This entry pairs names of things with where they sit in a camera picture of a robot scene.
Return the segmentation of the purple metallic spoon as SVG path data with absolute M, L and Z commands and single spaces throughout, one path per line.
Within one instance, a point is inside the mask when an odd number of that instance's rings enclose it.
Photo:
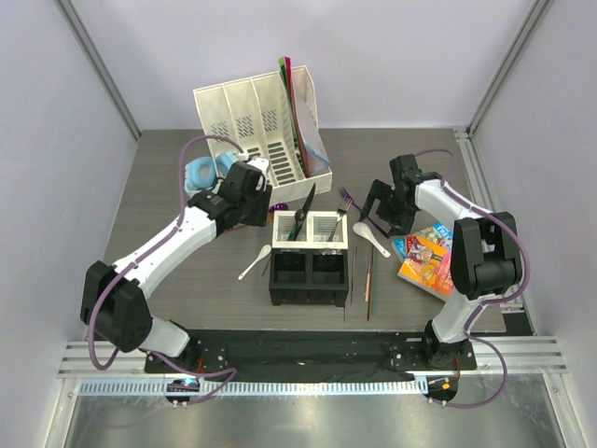
M 276 203 L 275 205 L 273 205 L 271 207 L 271 209 L 273 211 L 277 211 L 277 210 L 283 210 L 283 211 L 285 211 L 285 210 L 288 209 L 288 205 L 286 203 Z

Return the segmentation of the silver metal fork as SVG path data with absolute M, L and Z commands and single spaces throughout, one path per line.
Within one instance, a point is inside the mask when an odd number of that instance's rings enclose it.
M 353 203 L 353 200 L 348 198 L 348 197 L 343 197 L 340 204 L 338 205 L 337 208 L 337 212 L 336 212 L 336 221 L 332 227 L 332 230 L 330 232 L 330 234 L 327 237 L 327 241 L 328 242 L 332 242 L 334 240 L 334 236 L 337 230 L 337 227 L 339 226 L 341 220 L 343 219 L 343 217 L 347 214 L 347 212 L 349 211 L 351 205 Z

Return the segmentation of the teal handled black knife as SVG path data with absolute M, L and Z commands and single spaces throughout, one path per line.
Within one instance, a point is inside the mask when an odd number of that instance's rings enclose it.
M 311 188 L 309 195 L 307 196 L 304 204 L 298 211 L 295 212 L 295 215 L 294 215 L 295 222 L 294 222 L 291 232 L 288 234 L 288 237 L 287 237 L 288 241 L 296 241 L 297 240 L 299 233 L 302 229 L 302 226 L 306 220 L 307 214 L 311 208 L 312 201 L 315 196 L 315 189 L 316 189 L 316 186 L 312 185 L 312 188 Z

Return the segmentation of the black plastic knife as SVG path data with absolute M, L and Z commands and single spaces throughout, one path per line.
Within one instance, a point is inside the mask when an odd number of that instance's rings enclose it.
M 293 228 L 291 230 L 291 232 L 288 235 L 287 240 L 288 241 L 296 241 L 298 236 L 299 236 L 299 232 L 305 222 L 306 219 L 306 212 L 303 209 L 299 209 L 295 215 L 294 215 L 294 219 L 295 219 L 295 223 L 293 225 Z

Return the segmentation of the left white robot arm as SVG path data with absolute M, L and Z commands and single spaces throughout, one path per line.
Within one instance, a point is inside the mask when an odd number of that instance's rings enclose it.
M 268 160 L 237 161 L 216 190 L 184 197 L 179 216 L 129 256 L 112 264 L 93 263 L 86 272 L 81 319 L 89 335 L 101 336 L 119 351 L 159 352 L 180 372 L 191 371 L 198 348 L 181 326 L 153 316 L 147 301 L 186 258 L 238 224 L 262 227 L 272 186 Z

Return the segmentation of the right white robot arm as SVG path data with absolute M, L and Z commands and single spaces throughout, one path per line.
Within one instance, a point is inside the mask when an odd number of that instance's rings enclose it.
M 441 311 L 425 326 L 421 355 L 434 369 L 449 369 L 463 353 L 468 333 L 492 302 L 505 301 L 507 291 L 522 278 L 521 248 L 516 221 L 508 212 L 482 208 L 455 191 L 446 178 L 424 172 L 413 154 L 389 163 L 393 182 L 372 182 L 360 212 L 365 220 L 371 211 L 388 223 L 391 236 L 408 234 L 417 212 L 424 211 L 445 225 L 452 234 L 448 263 L 421 254 L 420 269 L 449 271 L 454 290 Z

